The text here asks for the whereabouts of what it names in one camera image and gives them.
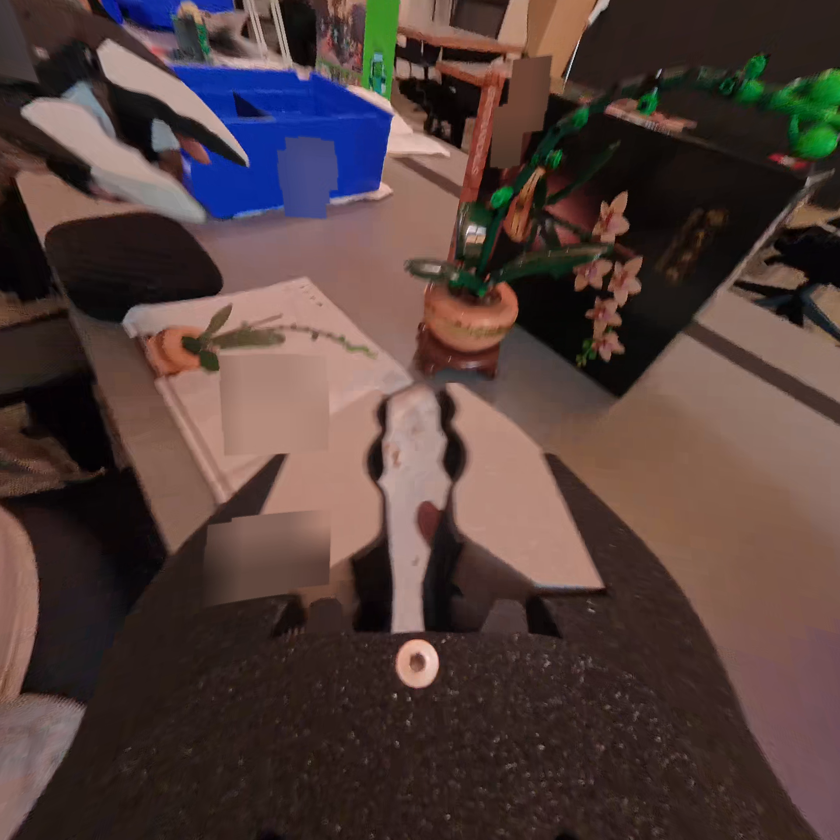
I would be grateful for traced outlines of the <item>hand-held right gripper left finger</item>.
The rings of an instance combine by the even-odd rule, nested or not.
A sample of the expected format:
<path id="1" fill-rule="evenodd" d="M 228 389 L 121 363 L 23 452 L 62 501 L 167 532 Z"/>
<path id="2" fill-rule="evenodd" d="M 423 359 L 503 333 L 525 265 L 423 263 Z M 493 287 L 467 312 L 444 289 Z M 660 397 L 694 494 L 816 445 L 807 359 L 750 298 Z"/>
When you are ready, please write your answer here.
<path id="1" fill-rule="evenodd" d="M 382 534 L 383 501 L 369 456 L 382 433 L 385 395 L 362 394 L 330 417 L 329 448 L 286 457 L 264 514 L 325 511 L 330 515 L 330 571 L 350 573 L 352 560 Z"/>

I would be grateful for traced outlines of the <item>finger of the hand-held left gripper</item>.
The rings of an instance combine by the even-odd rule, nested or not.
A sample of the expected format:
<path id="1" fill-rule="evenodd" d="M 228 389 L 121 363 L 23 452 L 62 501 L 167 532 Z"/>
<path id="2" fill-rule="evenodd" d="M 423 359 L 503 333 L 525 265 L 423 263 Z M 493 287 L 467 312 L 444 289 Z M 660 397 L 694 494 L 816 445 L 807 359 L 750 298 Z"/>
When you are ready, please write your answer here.
<path id="1" fill-rule="evenodd" d="M 249 157 L 226 124 L 177 76 L 111 39 L 98 47 L 98 63 L 117 110 L 148 121 L 160 120 L 173 133 L 237 165 Z"/>
<path id="2" fill-rule="evenodd" d="M 125 202 L 189 224 L 206 221 L 203 206 L 168 172 L 113 138 L 89 109 L 57 98 L 38 98 L 22 117 L 80 158 L 97 187 Z"/>

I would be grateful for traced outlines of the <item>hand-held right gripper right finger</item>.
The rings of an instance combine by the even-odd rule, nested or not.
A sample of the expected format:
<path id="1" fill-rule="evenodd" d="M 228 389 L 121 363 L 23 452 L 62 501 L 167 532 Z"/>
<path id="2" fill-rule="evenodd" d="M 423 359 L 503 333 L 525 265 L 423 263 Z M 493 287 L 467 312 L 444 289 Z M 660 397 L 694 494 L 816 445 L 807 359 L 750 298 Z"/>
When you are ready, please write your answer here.
<path id="1" fill-rule="evenodd" d="M 546 599 L 603 595 L 541 447 L 462 384 L 441 391 L 445 501 L 425 503 L 425 625 L 436 632 L 556 632 Z"/>

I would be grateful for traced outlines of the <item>brick orchid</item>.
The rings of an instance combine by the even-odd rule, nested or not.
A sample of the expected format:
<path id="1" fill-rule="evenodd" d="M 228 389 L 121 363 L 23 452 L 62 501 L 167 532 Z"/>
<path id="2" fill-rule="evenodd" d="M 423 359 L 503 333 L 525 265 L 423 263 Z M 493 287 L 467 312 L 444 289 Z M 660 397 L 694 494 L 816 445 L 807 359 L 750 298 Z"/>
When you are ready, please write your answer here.
<path id="1" fill-rule="evenodd" d="M 591 229 L 554 212 L 612 159 L 619 143 L 605 147 L 572 181 L 551 192 L 550 181 L 563 165 L 564 141 L 621 102 L 633 104 L 642 120 L 649 122 L 661 91 L 687 88 L 747 109 L 784 114 L 789 120 L 789 151 L 800 161 L 813 163 L 833 154 L 838 145 L 838 69 L 781 85 L 761 80 L 767 61 L 766 54 L 758 54 L 740 70 L 661 69 L 581 98 L 571 112 L 542 132 L 534 152 L 514 161 L 512 180 L 481 198 L 488 154 L 501 148 L 490 135 L 501 126 L 502 78 L 499 72 L 486 75 L 449 258 L 409 259 L 405 264 L 408 273 L 427 283 L 417 347 L 425 340 L 434 341 L 446 349 L 451 359 L 447 366 L 455 368 L 455 360 L 466 359 L 467 370 L 481 369 L 478 359 L 488 356 L 484 370 L 494 377 L 501 342 L 519 315 L 512 284 L 568 277 L 576 292 L 595 294 L 585 313 L 591 331 L 581 342 L 575 364 L 583 369 L 590 362 L 607 363 L 623 354 L 618 333 L 621 310 L 642 289 L 639 272 L 644 263 L 641 255 L 619 241 L 629 231 L 628 193 L 602 202 Z"/>

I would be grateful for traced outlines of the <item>grey desk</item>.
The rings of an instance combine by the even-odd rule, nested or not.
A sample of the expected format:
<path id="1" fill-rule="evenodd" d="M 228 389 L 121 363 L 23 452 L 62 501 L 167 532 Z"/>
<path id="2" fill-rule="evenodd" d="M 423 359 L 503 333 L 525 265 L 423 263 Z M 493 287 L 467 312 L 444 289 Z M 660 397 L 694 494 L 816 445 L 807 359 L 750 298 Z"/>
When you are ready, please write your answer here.
<path id="1" fill-rule="evenodd" d="M 449 243 L 466 157 L 385 161 L 393 196 L 195 227 L 226 291 L 311 279 L 409 366 L 410 257 Z M 620 400 L 521 330 L 470 381 L 657 555 L 777 776 L 838 838 L 838 350 L 721 290 Z"/>

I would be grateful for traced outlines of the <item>white instruction booklet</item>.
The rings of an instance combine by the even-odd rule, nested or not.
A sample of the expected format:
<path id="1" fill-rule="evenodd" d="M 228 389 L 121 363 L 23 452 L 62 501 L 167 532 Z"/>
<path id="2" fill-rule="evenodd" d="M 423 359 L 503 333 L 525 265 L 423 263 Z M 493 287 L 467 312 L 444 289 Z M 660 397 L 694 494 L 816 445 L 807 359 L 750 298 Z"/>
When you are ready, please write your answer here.
<path id="1" fill-rule="evenodd" d="M 231 307 L 224 331 L 276 316 L 287 335 L 283 344 L 243 350 L 243 354 L 318 354 L 325 359 L 329 409 L 336 413 L 363 395 L 393 394 L 412 378 L 379 348 L 309 278 L 205 297 L 136 306 L 122 320 L 132 339 L 143 342 L 168 328 L 205 329 L 213 316 Z M 230 498 L 266 462 L 256 455 L 226 455 L 219 374 L 205 370 L 158 377 L 155 387 L 168 406 L 217 503 Z"/>

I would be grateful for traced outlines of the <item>blue plastic bin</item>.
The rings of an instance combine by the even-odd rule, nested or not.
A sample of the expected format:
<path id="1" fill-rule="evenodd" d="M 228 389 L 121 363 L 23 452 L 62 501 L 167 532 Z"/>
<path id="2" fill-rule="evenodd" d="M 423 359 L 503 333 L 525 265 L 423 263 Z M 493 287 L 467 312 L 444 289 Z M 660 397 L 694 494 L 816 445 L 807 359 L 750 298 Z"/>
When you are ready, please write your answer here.
<path id="1" fill-rule="evenodd" d="M 174 66 L 175 74 L 223 121 L 247 167 L 210 153 L 190 164 L 187 183 L 214 217 L 227 219 L 292 205 L 325 217 L 326 205 L 379 191 L 393 112 L 320 75 L 294 69 Z"/>

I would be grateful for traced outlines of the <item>dark printed product box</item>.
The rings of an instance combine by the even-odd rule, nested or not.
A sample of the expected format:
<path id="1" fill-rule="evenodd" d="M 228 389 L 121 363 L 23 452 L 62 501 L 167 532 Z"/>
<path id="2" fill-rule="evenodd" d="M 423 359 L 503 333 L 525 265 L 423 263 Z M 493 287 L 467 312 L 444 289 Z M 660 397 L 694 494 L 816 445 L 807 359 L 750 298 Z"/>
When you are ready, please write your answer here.
<path id="1" fill-rule="evenodd" d="M 328 76 L 362 71 L 366 1 L 310 1 L 317 21 L 316 69 Z"/>

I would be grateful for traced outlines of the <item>green product box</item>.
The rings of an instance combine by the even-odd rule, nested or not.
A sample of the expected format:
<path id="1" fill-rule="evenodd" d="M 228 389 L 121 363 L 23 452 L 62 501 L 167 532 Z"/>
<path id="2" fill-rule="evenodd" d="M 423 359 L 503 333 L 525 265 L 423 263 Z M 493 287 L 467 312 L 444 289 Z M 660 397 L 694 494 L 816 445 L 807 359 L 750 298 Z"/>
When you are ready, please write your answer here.
<path id="1" fill-rule="evenodd" d="M 365 3 L 360 84 L 389 100 L 392 95 L 400 1 Z"/>

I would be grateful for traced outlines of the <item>white paper sheet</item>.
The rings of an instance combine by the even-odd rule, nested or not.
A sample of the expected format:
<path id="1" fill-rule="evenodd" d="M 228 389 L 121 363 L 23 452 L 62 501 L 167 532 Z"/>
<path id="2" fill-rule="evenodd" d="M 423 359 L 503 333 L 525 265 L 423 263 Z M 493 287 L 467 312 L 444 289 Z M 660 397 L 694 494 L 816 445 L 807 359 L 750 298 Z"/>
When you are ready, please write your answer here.
<path id="1" fill-rule="evenodd" d="M 379 110 L 386 112 L 392 118 L 386 150 L 387 156 L 392 158 L 408 158 L 413 156 L 444 156 L 448 158 L 450 156 L 450 152 L 441 143 L 433 140 L 424 132 L 415 131 L 394 110 L 389 99 L 360 86 L 348 86 L 345 89 L 358 98 L 369 102 Z M 329 204 L 341 206 L 357 202 L 377 202 L 392 194 L 393 190 L 391 187 L 381 182 L 379 188 L 375 191 L 351 196 L 332 197 L 329 199 Z"/>

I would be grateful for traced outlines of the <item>red-brown wooden table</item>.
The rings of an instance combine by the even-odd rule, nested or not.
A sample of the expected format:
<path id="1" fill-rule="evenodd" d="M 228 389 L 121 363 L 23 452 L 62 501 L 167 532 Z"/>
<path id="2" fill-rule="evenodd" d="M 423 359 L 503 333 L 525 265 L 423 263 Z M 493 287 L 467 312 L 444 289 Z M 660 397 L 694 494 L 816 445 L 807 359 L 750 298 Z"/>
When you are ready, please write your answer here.
<path id="1" fill-rule="evenodd" d="M 415 76 L 415 69 L 423 71 L 423 78 L 428 78 L 429 60 L 422 57 L 425 49 L 437 51 L 455 50 L 459 54 L 465 53 L 472 56 L 506 56 L 521 57 L 525 46 L 520 44 L 506 43 L 498 38 L 490 38 L 472 33 L 468 30 L 453 27 L 446 24 L 438 24 L 435 21 L 417 23 L 403 23 L 397 27 L 397 40 L 400 47 L 408 42 L 418 43 L 419 53 L 416 59 L 397 58 L 397 68 L 406 69 L 409 75 L 407 80 L 418 79 Z"/>

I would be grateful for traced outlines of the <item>black orchid product box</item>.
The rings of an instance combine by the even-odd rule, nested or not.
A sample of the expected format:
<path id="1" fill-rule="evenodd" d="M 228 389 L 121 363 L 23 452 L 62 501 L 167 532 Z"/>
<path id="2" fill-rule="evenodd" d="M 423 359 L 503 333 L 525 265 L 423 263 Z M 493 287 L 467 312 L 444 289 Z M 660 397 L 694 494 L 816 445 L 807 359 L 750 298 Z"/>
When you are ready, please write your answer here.
<path id="1" fill-rule="evenodd" d="M 454 233 L 454 289 L 490 302 L 509 287 L 518 325 L 614 396 L 624 396 L 781 225 L 811 168 L 838 145 L 838 71 L 762 78 L 686 67 L 551 97 L 518 162 L 483 160 L 465 179 Z M 736 117 L 786 123 L 772 156 L 723 150 L 656 125 L 660 100 L 689 91 Z"/>

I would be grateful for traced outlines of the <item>black chair base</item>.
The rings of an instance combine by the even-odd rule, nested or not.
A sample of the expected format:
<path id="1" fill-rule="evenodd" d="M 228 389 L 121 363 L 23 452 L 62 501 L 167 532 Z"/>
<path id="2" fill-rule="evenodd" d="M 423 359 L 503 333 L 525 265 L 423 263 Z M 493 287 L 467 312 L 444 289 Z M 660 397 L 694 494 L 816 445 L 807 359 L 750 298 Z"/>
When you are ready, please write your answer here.
<path id="1" fill-rule="evenodd" d="M 839 344 L 839 220 L 790 227 L 757 256 L 732 290 L 795 327 Z"/>

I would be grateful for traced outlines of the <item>black divider panel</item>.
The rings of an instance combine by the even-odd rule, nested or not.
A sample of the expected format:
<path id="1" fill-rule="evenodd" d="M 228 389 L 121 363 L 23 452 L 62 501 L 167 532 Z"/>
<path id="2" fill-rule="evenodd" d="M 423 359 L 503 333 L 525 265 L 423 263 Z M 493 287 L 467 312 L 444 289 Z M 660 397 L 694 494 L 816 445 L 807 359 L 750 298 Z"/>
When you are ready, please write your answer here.
<path id="1" fill-rule="evenodd" d="M 612 1 L 581 38 L 570 80 L 606 88 L 659 68 L 737 70 L 769 56 L 764 79 L 838 68 L 838 1 Z"/>

